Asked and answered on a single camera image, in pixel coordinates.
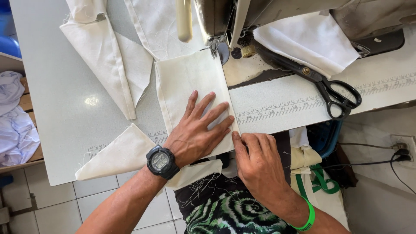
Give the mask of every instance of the white table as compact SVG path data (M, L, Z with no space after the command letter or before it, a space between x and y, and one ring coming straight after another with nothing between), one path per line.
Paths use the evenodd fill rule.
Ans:
M74 181L75 172L131 121L60 31L69 13L64 0L12 0L11 7L50 184ZM116 32L140 43L123 1L109 0L108 13ZM363 92L363 104L354 113L416 99L416 38L411 32L406 30L400 50L355 61L337 75ZM145 93L132 122L162 143L166 134L154 70ZM326 107L315 103L314 85L297 76L240 87L230 95L242 132L274 133L329 119ZM271 115L260 117L260 112Z

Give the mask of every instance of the tile floor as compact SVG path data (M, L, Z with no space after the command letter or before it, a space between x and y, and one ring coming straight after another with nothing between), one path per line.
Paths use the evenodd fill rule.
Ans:
M11 172L14 182L2 188L4 206L11 211L37 210L10 219L13 234L73 234L91 212L136 172L50 186L44 164ZM165 189L145 211L132 234L183 234L185 221L175 194Z

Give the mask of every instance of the electrical outlet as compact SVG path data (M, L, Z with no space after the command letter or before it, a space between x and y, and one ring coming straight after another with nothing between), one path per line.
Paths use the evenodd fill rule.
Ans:
M391 142L393 144L405 143L407 149L410 152L411 161L398 162L400 165L405 167L411 167L416 169L416 138L414 136L403 136L403 135L390 135Z

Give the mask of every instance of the wristwatch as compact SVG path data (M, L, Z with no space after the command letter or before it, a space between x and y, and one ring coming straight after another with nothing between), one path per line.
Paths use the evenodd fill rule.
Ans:
M172 179L180 169L175 164L175 156L172 152L156 145L146 154L147 168L154 175L160 175L164 179Z

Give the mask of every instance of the green rubber bracelet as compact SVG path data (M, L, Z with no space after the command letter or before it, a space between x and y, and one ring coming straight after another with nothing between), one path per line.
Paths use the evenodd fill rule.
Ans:
M291 225L293 228L295 228L296 230L299 230L301 232L306 232L307 230L309 230L313 223L315 222L315 210L313 209L312 204L304 197L302 197L303 199L305 199L305 201L308 203L309 206L309 218L308 221L306 222L306 224L303 227L294 227L293 225Z

